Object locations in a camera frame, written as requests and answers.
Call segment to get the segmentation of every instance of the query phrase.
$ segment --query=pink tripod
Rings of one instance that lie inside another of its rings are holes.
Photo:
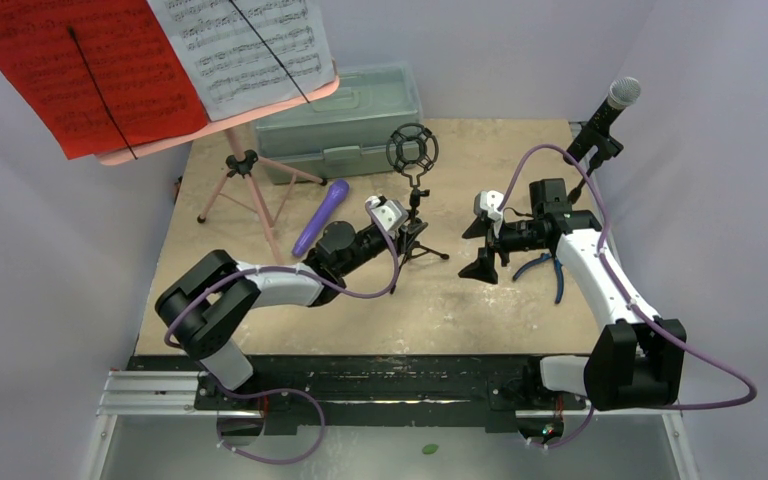
[[[210,212],[211,207],[213,207],[213,202],[216,201],[216,197],[219,196],[225,197],[237,205],[257,213],[258,218],[260,218],[260,225],[263,227],[263,236],[266,237],[266,242],[269,243],[269,248],[272,249],[272,256],[275,258],[275,262],[278,265],[283,265],[284,258],[278,249],[278,243],[275,241],[275,235],[272,232],[272,228],[278,220],[278,215],[281,215],[281,211],[284,209],[284,204],[287,202],[290,192],[293,191],[293,186],[296,184],[296,178],[301,177],[320,185],[326,185],[328,181],[315,175],[302,172],[301,170],[274,162],[268,158],[259,158],[257,153],[253,150],[243,150],[240,140],[231,128],[225,130],[225,136],[228,138],[228,144],[231,146],[231,151],[234,154],[225,159],[227,168],[222,172],[222,176],[219,178],[219,182],[217,182],[216,187],[213,189],[213,193],[211,193],[210,198],[207,199],[207,205],[204,206],[204,209],[196,220],[198,220],[199,223],[204,223],[207,220],[207,214]],[[287,191],[281,199],[281,205],[278,207],[278,211],[275,212],[274,217],[269,213],[269,208],[263,200],[263,195],[260,193],[260,188],[257,186],[257,180],[251,175],[255,163],[262,163],[266,167],[283,170],[293,175],[290,184],[287,186]],[[249,193],[251,193],[252,202],[254,202],[254,208],[222,193],[222,187],[225,186],[225,182],[235,175],[242,176],[246,183],[248,183]]]

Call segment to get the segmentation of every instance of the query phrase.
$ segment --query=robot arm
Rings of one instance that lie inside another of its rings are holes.
[[[395,200],[372,197],[372,214],[387,234],[398,240],[407,211]],[[394,242],[401,247],[402,242]],[[187,355],[201,363],[230,390],[246,382],[253,369],[231,335],[249,310],[272,305],[317,307],[331,302],[336,290],[298,271],[325,278],[345,287],[343,277],[387,249],[375,224],[355,232],[347,222],[332,222],[304,261],[290,266],[294,272],[256,272],[225,285],[215,301],[205,300],[188,314],[175,330]],[[224,250],[214,250],[169,287],[157,300],[155,311],[170,326],[184,309],[211,285],[235,272],[257,270],[237,262]]]
[[[668,405],[678,397],[684,352],[638,318],[605,272],[596,245],[601,225],[587,210],[573,211],[562,179],[529,185],[532,219],[506,223],[498,209],[503,195],[481,192],[475,201],[476,221],[464,238],[485,236],[478,259],[459,273],[497,283],[495,255],[502,265],[517,251],[548,249],[575,277],[602,333],[589,357],[555,355],[540,361],[540,382],[548,390],[586,396],[599,410]],[[663,320],[640,296],[611,255],[612,269],[638,307],[681,340],[678,320]]]

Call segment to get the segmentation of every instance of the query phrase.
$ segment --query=wooden table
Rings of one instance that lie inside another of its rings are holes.
[[[340,296],[318,308],[269,307],[249,312],[234,339],[247,353],[272,354],[478,354],[478,353],[589,353],[598,336],[593,315],[571,275],[566,275],[563,302],[554,305],[555,276],[550,263],[530,270],[516,283],[511,275],[537,252],[514,254],[506,268],[497,265],[499,285],[458,278],[473,261],[483,239],[463,240],[472,222],[473,199],[481,190],[504,192],[522,154],[538,143],[566,148],[570,131],[563,120],[427,120],[437,135],[440,157],[423,177],[431,196],[422,201],[420,217],[430,226],[423,244],[447,252],[448,261],[431,255],[413,260],[403,269],[395,295],[374,300]],[[250,132],[242,138],[255,144]],[[271,264],[272,257],[257,216],[226,199],[218,199],[206,223],[196,216],[210,195],[230,149],[223,135],[197,140],[190,154],[181,192],[152,282],[137,354],[180,353],[163,344],[166,326],[154,313],[157,296],[206,253],[225,249],[249,263]],[[277,208],[285,186],[272,186],[262,167],[255,175],[267,203]],[[567,188],[579,174],[559,154],[541,151],[526,163],[509,206],[529,211],[528,183],[564,178]],[[347,179],[351,192],[332,220],[346,220],[356,229],[370,221],[363,202],[373,194],[398,199],[407,208],[406,178],[383,173]],[[225,193],[249,198],[245,183],[231,179]],[[278,243],[289,252],[326,188],[297,185],[288,210],[275,226]],[[590,208],[588,194],[576,204]],[[346,278],[358,292],[381,289],[392,274],[392,260],[379,255]]]

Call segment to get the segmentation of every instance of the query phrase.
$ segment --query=tripod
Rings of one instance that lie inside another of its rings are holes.
[[[266,242],[269,244],[269,248],[272,250],[272,256],[275,258],[275,262],[278,265],[283,265],[284,258],[281,255],[280,249],[278,248],[278,243],[275,241],[275,235],[272,232],[272,227],[275,226],[275,222],[278,220],[278,215],[281,214],[281,210],[284,209],[284,204],[287,202],[287,198],[293,191],[293,186],[296,184],[296,178],[301,177],[305,180],[309,180],[320,185],[326,185],[328,181],[315,175],[311,175],[309,173],[296,170],[295,168],[282,165],[278,162],[274,162],[268,158],[259,158],[257,153],[255,153],[253,150],[244,151],[242,144],[240,143],[233,129],[229,128],[225,130],[225,136],[227,137],[228,144],[231,146],[231,151],[234,152],[234,154],[229,155],[228,158],[225,159],[225,166],[227,168],[224,172],[222,172],[222,176],[219,177],[219,181],[216,183],[216,187],[213,189],[213,193],[210,194],[210,198],[207,199],[207,204],[204,206],[204,209],[201,211],[196,220],[198,223],[204,223],[207,220],[207,214],[213,207],[213,203],[216,201],[216,197],[219,196],[225,197],[237,205],[251,210],[257,214],[258,218],[260,218],[260,224],[263,227],[263,236],[266,237]],[[287,192],[284,194],[284,198],[281,199],[281,205],[278,207],[278,211],[275,212],[274,217],[269,213],[269,207],[266,206],[266,202],[263,200],[263,194],[260,193],[260,187],[258,187],[257,181],[251,175],[252,168],[254,168],[255,163],[258,163],[258,161],[262,162],[266,167],[284,170],[293,175],[292,180],[290,180],[290,185],[287,186]],[[243,177],[243,179],[248,184],[249,193],[251,193],[252,202],[254,203],[254,208],[249,207],[239,200],[222,193],[222,187],[225,186],[225,182],[227,182],[229,178],[233,178],[237,175]]]
[[[413,133],[405,133],[406,131],[413,130]],[[433,144],[433,154],[429,155],[428,141]],[[415,142],[419,147],[419,156],[415,159],[407,159],[404,155],[404,144],[406,142]],[[395,155],[391,157],[390,148],[395,147]],[[401,253],[402,261],[399,263],[399,270],[409,261],[428,255],[437,255],[443,260],[449,259],[449,254],[434,250],[433,248],[426,247],[419,243],[419,234],[428,228],[428,222],[423,222],[419,218],[419,204],[423,197],[431,195],[431,190],[420,190],[419,177],[428,173],[434,163],[437,161],[437,138],[431,133],[431,130],[425,128],[425,126],[418,123],[408,123],[399,127],[393,135],[390,136],[390,140],[387,142],[386,148],[387,161],[393,166],[393,169],[400,173],[402,176],[407,177],[410,180],[411,193],[410,193],[410,211],[408,212],[408,221],[406,224],[399,228],[399,242],[396,245],[397,250]],[[420,173],[416,175],[416,180],[409,173],[405,173],[405,168],[410,166],[418,166],[422,169]],[[419,250],[420,253],[414,254],[415,250]],[[396,286],[390,289],[390,294],[396,291]]]

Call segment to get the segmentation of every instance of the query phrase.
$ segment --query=musical notes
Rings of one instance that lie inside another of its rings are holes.
[[[123,136],[140,144],[207,124],[144,0],[0,0],[0,70],[67,158],[122,148]]]
[[[303,91],[334,79],[316,0],[235,1],[245,19],[229,0],[148,0],[211,120],[299,95],[273,53]]]

